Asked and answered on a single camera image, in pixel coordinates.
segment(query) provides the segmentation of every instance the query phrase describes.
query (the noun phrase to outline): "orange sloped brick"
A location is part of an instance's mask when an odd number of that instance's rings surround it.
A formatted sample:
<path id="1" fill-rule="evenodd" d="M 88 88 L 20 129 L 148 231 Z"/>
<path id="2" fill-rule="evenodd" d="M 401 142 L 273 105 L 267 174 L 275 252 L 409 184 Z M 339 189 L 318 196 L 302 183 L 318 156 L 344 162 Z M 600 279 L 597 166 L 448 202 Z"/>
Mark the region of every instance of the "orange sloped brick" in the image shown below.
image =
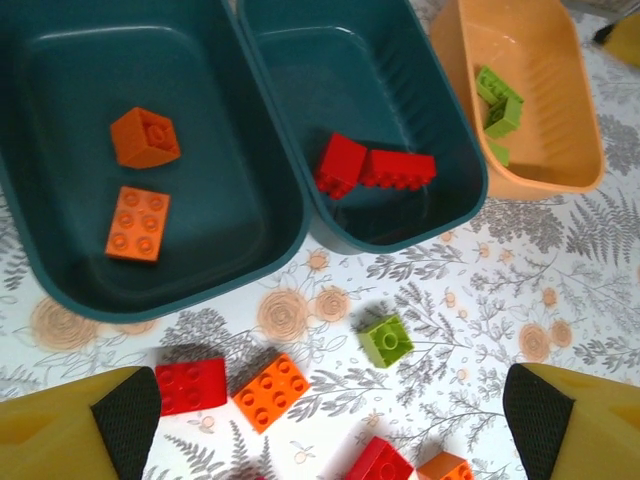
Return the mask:
<path id="1" fill-rule="evenodd" d="M 420 480 L 473 480 L 467 461 L 448 452 L 440 452 L 417 471 Z"/>
<path id="2" fill-rule="evenodd" d="M 111 124 L 111 140 L 118 163 L 125 167 L 158 167 L 180 156 L 171 120 L 140 107 Z"/>
<path id="3" fill-rule="evenodd" d="M 122 187 L 107 240 L 107 256 L 155 262 L 170 198 L 164 193 Z"/>
<path id="4" fill-rule="evenodd" d="M 264 432 L 286 412 L 309 383 L 286 353 L 265 368 L 233 401 L 258 433 Z"/>

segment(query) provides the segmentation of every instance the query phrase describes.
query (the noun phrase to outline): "lime green block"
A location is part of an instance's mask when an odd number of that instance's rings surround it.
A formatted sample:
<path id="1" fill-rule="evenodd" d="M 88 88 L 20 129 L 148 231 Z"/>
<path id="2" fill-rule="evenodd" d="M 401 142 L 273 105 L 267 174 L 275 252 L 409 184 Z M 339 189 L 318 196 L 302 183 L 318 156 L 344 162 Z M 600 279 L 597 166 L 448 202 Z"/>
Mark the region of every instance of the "lime green block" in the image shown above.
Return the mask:
<path id="1" fill-rule="evenodd" d="M 413 343 L 397 315 L 391 315 L 358 334 L 369 359 L 387 368 L 413 350 Z"/>
<path id="2" fill-rule="evenodd" d="M 491 106 L 507 97 L 524 103 L 524 99 L 487 66 L 482 67 L 476 76 L 476 89 L 478 95 Z"/>
<path id="3" fill-rule="evenodd" d="M 489 110 L 489 117 L 484 127 L 484 133 L 491 138 L 501 138 L 517 130 L 520 126 L 522 104 L 513 98 L 500 100 Z"/>
<path id="4" fill-rule="evenodd" d="M 505 167 L 508 167 L 509 166 L 509 149 L 507 147 L 498 145 L 497 143 L 493 143 L 489 140 L 487 142 L 489 143 L 489 148 L 491 148 L 491 151 L 496 156 L 498 161 Z"/>

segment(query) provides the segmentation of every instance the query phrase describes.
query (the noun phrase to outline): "orange plastic bin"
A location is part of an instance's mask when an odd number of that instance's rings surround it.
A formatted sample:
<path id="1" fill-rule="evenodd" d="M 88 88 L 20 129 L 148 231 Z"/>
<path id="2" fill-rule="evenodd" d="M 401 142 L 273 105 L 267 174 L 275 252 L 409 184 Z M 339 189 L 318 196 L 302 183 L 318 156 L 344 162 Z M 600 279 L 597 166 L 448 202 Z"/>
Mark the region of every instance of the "orange plastic bin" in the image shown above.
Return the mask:
<path id="1" fill-rule="evenodd" d="M 489 167 L 489 195 L 537 200 L 594 189 L 604 152 L 573 22 L 559 0 L 449 0 L 431 42 Z M 484 134 L 488 105 L 475 78 L 488 66 L 524 98 L 520 128 L 499 140 L 506 168 Z"/>

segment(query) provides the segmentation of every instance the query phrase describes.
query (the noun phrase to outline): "lego brick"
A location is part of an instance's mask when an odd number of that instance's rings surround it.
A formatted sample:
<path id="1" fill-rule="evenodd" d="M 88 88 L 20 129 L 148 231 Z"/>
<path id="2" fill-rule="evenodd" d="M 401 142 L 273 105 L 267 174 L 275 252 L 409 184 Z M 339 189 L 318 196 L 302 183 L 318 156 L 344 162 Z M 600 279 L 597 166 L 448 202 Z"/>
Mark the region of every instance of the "lego brick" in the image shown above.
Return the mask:
<path id="1" fill-rule="evenodd" d="M 193 412 L 227 403 L 224 359 L 174 363 L 156 367 L 162 415 Z"/>
<path id="2" fill-rule="evenodd" d="M 476 76 L 476 89 L 478 95 L 491 106 L 504 98 L 513 98 L 518 103 L 524 103 L 524 99 L 487 66 L 482 67 Z"/>
<path id="3" fill-rule="evenodd" d="M 111 140 L 116 159 L 124 167 L 158 167 L 180 157 L 171 120 L 140 107 L 111 124 Z"/>
<path id="4" fill-rule="evenodd" d="M 397 315 L 358 333 L 358 338 L 371 362 L 387 368 L 413 350 L 413 343 Z"/>
<path id="5" fill-rule="evenodd" d="M 417 471 L 420 480 L 473 480 L 467 461 L 448 452 L 440 452 Z"/>
<path id="6" fill-rule="evenodd" d="M 413 467 L 389 442 L 373 437 L 345 480 L 407 480 L 412 473 Z"/>
<path id="7" fill-rule="evenodd" d="M 170 196 L 122 187 L 105 253 L 111 258 L 158 260 Z"/>
<path id="8" fill-rule="evenodd" d="M 498 161 L 503 166 L 508 167 L 509 166 L 509 149 L 507 147 L 503 147 L 489 140 L 487 140 L 487 143 L 489 144 L 489 148 L 491 149 L 493 154 L 496 156 Z"/>
<path id="9" fill-rule="evenodd" d="M 359 182 L 365 187 L 418 190 L 435 176 L 436 163 L 430 155 L 371 150 Z"/>
<path id="10" fill-rule="evenodd" d="M 233 401 L 253 428 L 262 433 L 307 390 L 309 383 L 289 356 L 280 354 Z"/>
<path id="11" fill-rule="evenodd" d="M 367 149 L 334 133 L 322 154 L 314 179 L 318 190 L 340 200 L 358 183 Z"/>
<path id="12" fill-rule="evenodd" d="M 491 138 L 501 138 L 520 127 L 522 104 L 512 98 L 504 98 L 489 110 L 484 133 Z"/>

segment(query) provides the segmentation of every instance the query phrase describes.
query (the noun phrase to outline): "floral tablecloth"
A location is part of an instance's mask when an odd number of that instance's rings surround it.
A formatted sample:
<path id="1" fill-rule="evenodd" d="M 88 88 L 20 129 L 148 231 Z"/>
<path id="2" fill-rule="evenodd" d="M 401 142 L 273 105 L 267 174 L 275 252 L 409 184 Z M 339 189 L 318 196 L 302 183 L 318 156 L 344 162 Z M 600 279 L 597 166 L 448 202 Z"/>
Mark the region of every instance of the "floral tablecloth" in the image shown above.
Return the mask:
<path id="1" fill-rule="evenodd" d="M 428 27 L 438 5 L 415 7 Z M 219 353 L 234 388 L 275 347 L 311 382 L 286 416 L 263 435 L 233 402 L 162 418 L 145 480 L 339 479 L 373 435 L 414 465 L 445 448 L 478 480 L 525 478 L 501 404 L 509 365 L 640 384 L 640 75 L 589 45 L 604 20 L 574 20 L 608 156 L 589 195 L 489 200 L 470 223 L 394 255 L 343 257 L 309 238 L 259 282 L 123 326 L 47 297 L 0 197 L 0 399 Z M 375 369 L 355 331 L 392 312 L 416 348 Z"/>

